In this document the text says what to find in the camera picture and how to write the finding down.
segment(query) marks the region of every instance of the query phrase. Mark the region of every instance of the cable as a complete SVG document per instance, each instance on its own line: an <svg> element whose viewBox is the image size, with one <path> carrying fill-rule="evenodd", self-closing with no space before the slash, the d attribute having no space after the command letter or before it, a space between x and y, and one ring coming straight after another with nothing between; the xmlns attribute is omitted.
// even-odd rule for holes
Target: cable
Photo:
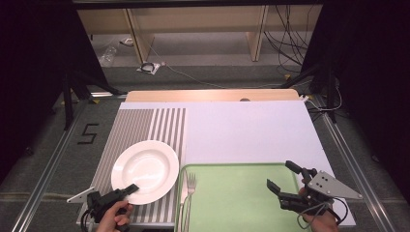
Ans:
<svg viewBox="0 0 410 232"><path fill-rule="evenodd" d="M307 100L307 101L308 101L309 103L311 103L316 109L318 109L318 110L320 110L320 111L333 111L333 110L337 110L337 109L339 109L339 108L341 107L341 105L342 105L342 99L341 99L341 93L340 93L340 91L338 90L338 87L336 87L336 89L337 89L337 92L338 92L338 96L339 96L339 98L340 98L340 104L338 105L338 107L331 108L331 109L327 109L327 108L317 107L316 104L315 104L313 101L311 101L311 100Z"/></svg>
<svg viewBox="0 0 410 232"><path fill-rule="evenodd" d="M323 203L320 203L320 204L318 204L318 205L316 205L316 206L313 206L313 207L310 207L310 208L308 208L308 209L303 210L303 211L297 216L297 218L296 218L296 220L298 221L299 226L300 226L302 229L308 229L308 228L311 226L311 224L314 222L314 220L319 216L319 213L327 207L327 204L328 204L327 202L323 202ZM320 209L316 212L316 214L314 214L313 219L311 220L311 222L309 222L309 223L307 224L307 226L303 226L303 225L301 224L301 220L300 220L300 218L302 217L302 214L306 213L307 211L310 211L310 210L314 210L314 209L316 209L316 208L319 208L319 207L320 207Z"/></svg>
<svg viewBox="0 0 410 232"><path fill-rule="evenodd" d="M349 214L349 209L347 209L346 203L344 203L342 200L340 200L338 198L334 198L334 200L340 201L343 204L344 209L346 210L346 213L344 214L344 217L342 219L339 218L339 221L337 222L337 225L340 225L347 218L347 215Z"/></svg>
<svg viewBox="0 0 410 232"><path fill-rule="evenodd" d="M81 231L83 231L83 232L88 232L88 229L87 229L87 219L88 219L88 216L91 214L91 211L90 210L86 210L85 212L84 212L84 214L82 214L82 216L81 216L81 221L80 221L80 227L81 227Z"/></svg>
<svg viewBox="0 0 410 232"><path fill-rule="evenodd" d="M156 52L156 50L151 47L150 44L148 44L148 46L151 48L151 50L152 50L161 60L163 60L163 59L159 56L159 54ZM210 86L214 86L214 87L221 88L221 89L230 89L229 87L225 87L225 86L221 86L221 85L218 85L218 84L213 84L213 83L209 83L209 82L205 82L205 81L198 80L198 79L196 79L196 78L194 78L194 77L192 77L192 76L190 76L190 75L188 75L188 74L186 74L186 73L183 73L183 72L179 72L179 71L174 70L174 69L173 69L171 66L169 66L169 65L166 65L166 66L167 66L170 70L172 70L173 72L175 72L175 73L177 73L177 74L184 75L184 76L188 77L189 79L192 79L192 80L194 80L194 81L196 81L196 82L198 82L198 83L200 83L200 84L210 85ZM260 88L268 87L268 86L280 86L280 84L265 84L265 85L259 85L259 86L251 86L251 87L241 87L240 89L260 89Z"/></svg>

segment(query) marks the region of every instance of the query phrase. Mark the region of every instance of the silver fork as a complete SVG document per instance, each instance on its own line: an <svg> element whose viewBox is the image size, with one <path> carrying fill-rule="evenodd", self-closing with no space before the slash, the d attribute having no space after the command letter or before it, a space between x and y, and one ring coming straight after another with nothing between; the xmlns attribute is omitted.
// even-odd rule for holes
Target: silver fork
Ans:
<svg viewBox="0 0 410 232"><path fill-rule="evenodd" d="M188 176L188 208L185 216L185 223L184 223L184 232L189 232L190 229L190 200L192 199L192 195L195 193L196 189L196 179L195 174L190 173Z"/></svg>

